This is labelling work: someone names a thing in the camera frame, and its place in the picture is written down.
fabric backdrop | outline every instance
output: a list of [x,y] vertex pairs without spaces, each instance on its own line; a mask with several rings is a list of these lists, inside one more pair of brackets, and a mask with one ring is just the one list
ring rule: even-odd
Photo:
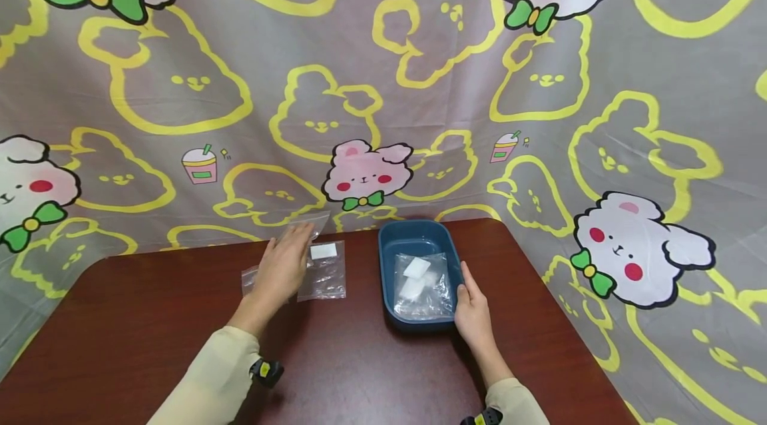
[[767,423],[767,0],[2,4],[0,374],[110,255],[491,217],[641,423]]

table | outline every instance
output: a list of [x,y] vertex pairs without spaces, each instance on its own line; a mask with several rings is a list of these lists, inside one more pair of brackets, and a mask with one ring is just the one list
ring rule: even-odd
[[[505,225],[486,218],[446,226],[488,297],[501,353],[551,423],[634,425]],[[272,391],[254,385],[236,423],[458,425],[483,409],[481,378],[456,333],[402,335],[384,320],[377,231],[323,240],[345,241],[348,297],[279,312],[262,354],[286,373]],[[146,423],[226,324],[241,298],[240,272],[264,247],[94,264],[0,383],[0,423]]]

plastic basin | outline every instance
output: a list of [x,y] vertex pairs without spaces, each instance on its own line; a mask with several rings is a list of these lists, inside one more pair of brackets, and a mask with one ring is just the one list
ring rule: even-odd
[[395,257],[399,253],[423,257],[445,253],[450,280],[450,299],[455,310],[458,285],[463,283],[461,263],[455,251],[453,239],[445,225],[433,220],[399,220],[385,224],[378,232],[378,255],[382,270],[383,303],[388,318],[395,328],[402,331],[432,332],[453,327],[453,317],[431,320],[401,318],[394,312],[395,304]]

left hand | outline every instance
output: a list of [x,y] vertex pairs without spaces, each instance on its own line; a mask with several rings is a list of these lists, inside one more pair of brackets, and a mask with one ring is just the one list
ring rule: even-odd
[[291,225],[279,240],[271,239],[261,258],[256,284],[242,299],[229,325],[258,338],[266,324],[304,280],[314,224]]

beige sleeve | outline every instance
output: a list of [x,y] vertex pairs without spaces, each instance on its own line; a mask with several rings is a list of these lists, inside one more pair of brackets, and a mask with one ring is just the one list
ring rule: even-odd
[[501,425],[549,425],[535,397],[516,378],[506,378],[490,386],[485,405],[500,410]]
[[148,425],[223,425],[235,419],[261,356],[246,331],[224,327],[210,336]]

